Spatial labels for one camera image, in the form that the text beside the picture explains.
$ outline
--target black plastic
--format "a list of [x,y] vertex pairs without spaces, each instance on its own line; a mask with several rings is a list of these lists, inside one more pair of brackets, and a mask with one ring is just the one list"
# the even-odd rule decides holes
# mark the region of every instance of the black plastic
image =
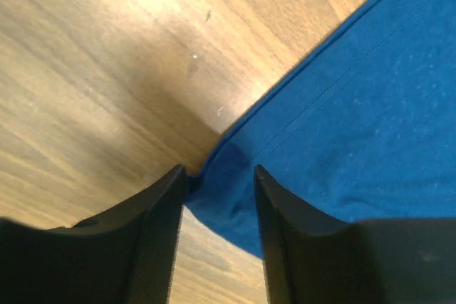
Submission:
[[456,303],[456,220],[347,224],[255,170],[271,304]]
[[0,303],[166,303],[185,182],[175,167],[73,228],[1,219]]

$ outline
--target stitching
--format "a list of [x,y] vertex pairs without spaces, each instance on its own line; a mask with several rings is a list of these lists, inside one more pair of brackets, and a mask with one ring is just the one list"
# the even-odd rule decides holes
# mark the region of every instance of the stitching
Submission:
[[[365,54],[360,60],[359,62],[357,62],[356,64],[352,65],[335,83],[333,83],[329,88],[327,88],[321,95],[319,95],[307,108],[305,108],[303,110],[303,112],[299,113],[299,115],[297,117],[295,117],[284,129],[282,129],[277,135],[275,135],[266,145],[263,149],[261,149],[260,152],[258,152],[253,158],[251,158],[249,160],[249,163],[254,160],[255,158],[257,158],[269,145],[270,143],[276,139],[277,136],[279,136],[284,130],[286,130],[293,122],[295,122],[298,118],[300,118],[304,112],[306,112],[319,98],[321,98],[321,96],[323,96],[325,93],[327,93],[336,83],[338,83],[351,69],[353,69],[353,67],[355,67],[356,65],[358,65],[365,57],[367,57],[368,55],[370,55],[372,52],[374,52],[375,50],[377,50],[380,46],[382,46],[386,41],[388,41],[396,32],[398,32],[402,27],[404,27],[404,25],[406,23],[408,23],[413,17],[415,17],[415,15],[420,12],[425,6],[427,6],[432,0],[427,0],[418,10],[416,10],[412,16],[410,16],[406,21],[404,21],[401,25],[399,25],[387,38],[385,38],[383,41],[381,41],[381,43],[379,43],[372,51],[370,51],[369,53]],[[351,83],[357,76],[359,76],[367,67],[361,69],[356,75],[354,75],[352,78],[348,79],[348,81],[346,82],[345,85],[343,85],[338,91],[336,94],[334,94],[331,98],[329,98],[324,104],[322,104],[305,122],[303,122],[301,125],[299,125],[288,137],[286,137],[284,140],[282,140],[282,142],[277,145],[269,154],[266,158],[268,158],[269,156],[271,156],[272,153],[274,153],[274,151],[276,151],[280,146],[282,146],[285,141],[287,141],[291,136],[293,136],[301,127],[303,124],[305,124],[306,122],[308,122],[320,109],[322,109],[323,107],[325,107],[329,102],[331,102],[334,98],[336,98],[340,93],[341,91],[349,84]]]
[[[375,48],[373,48],[371,51],[369,51],[367,54],[365,54],[363,57],[361,57],[361,59],[354,63],[349,69],[347,69],[342,75],[341,77],[339,77],[333,84],[331,84],[326,90],[324,90],[322,92],[322,94],[320,94],[314,101],[312,101],[312,103],[310,105],[308,105],[301,113],[299,113],[299,115],[297,115],[289,124],[287,124],[283,129],[281,129],[276,135],[274,135],[274,137],[272,139],[270,139],[266,145],[258,152],[256,153],[252,158],[250,158],[249,160],[247,160],[243,165],[242,167],[240,168],[239,172],[237,173],[237,175],[241,174],[245,167],[250,164],[250,162],[252,162],[254,159],[256,159],[284,130],[286,130],[293,122],[295,122],[296,120],[298,120],[316,101],[318,101],[319,98],[321,98],[325,93],[327,93],[330,89],[332,89],[332,87],[337,84],[340,80],[343,79],[343,77],[351,70],[353,69],[353,67],[357,66],[360,62],[362,62],[367,56],[369,56],[372,52],[376,51],[381,45],[383,45],[387,40],[389,40],[398,30],[400,30],[407,22],[409,22],[419,11],[421,11],[426,5],[428,5],[432,0],[427,0],[419,9],[417,9],[408,19],[406,19],[401,25],[399,25],[387,38],[385,38],[383,41],[381,41]],[[358,76],[362,71],[364,71],[365,68],[363,70],[360,70],[360,72],[358,74],[356,74],[355,76],[353,76],[333,97],[331,97],[328,101],[326,101],[321,107],[319,107],[315,113],[313,115],[315,115],[321,108],[323,108],[327,103],[329,103],[332,99],[334,99],[356,76]],[[285,141],[287,141],[294,133],[296,133],[296,131],[301,128],[302,125],[300,125],[296,130],[294,130],[287,138],[285,138],[279,145],[277,145],[277,147],[275,147],[271,153],[268,154],[268,156],[266,158],[269,158],[272,153],[274,153],[280,146],[282,146]],[[207,169],[206,172],[209,172],[209,170],[211,169],[211,166],[213,165],[213,163],[209,166],[209,168]]]
[[335,44],[339,39],[343,38],[343,36],[354,26],[356,22],[361,20],[366,14],[371,12],[376,4],[379,4],[382,0],[369,0],[366,4],[364,4],[360,9],[353,14],[351,14],[347,21],[341,24],[332,35],[328,37],[320,46],[318,46],[314,51],[312,51],[309,56],[303,59],[301,62],[298,62],[294,69],[289,70],[287,75],[284,76],[284,79],[279,82],[276,86],[274,86],[264,97],[261,101],[257,102],[252,109],[246,113],[246,115],[239,120],[237,124],[234,125],[232,130],[230,130],[224,137],[222,141],[217,144],[215,150],[212,151],[206,161],[203,164],[203,169],[200,170],[197,174],[193,174],[190,177],[192,179],[198,179],[203,176],[205,172],[209,172],[212,168],[212,163],[215,161],[219,153],[222,152],[223,148],[225,147],[226,143],[234,138],[238,131],[240,131],[243,126],[245,126],[255,115],[259,112],[269,101],[273,100],[276,95],[280,93],[282,89],[284,89],[296,76],[302,73],[304,70],[313,63],[327,48]]

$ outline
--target blue fabric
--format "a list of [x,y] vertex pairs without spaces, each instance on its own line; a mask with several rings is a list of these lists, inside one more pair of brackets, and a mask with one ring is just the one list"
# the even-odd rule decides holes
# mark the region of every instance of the blue fabric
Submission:
[[256,164],[344,221],[456,216],[455,97],[456,0],[369,0],[227,133],[187,205],[256,256]]

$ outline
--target wooden floor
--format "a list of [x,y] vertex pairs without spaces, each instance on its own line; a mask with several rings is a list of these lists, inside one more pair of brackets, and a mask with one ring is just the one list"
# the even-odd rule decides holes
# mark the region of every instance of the wooden floor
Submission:
[[[0,216],[71,225],[198,170],[364,1],[0,0]],[[186,210],[170,302],[265,303],[261,261]]]

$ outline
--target wooden surface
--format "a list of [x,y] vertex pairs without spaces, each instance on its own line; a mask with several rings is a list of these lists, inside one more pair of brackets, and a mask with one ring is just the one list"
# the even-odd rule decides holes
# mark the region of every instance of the wooden surface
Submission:
[[[198,170],[364,1],[0,0],[0,216],[71,225]],[[261,261],[186,210],[170,301],[265,303]]]

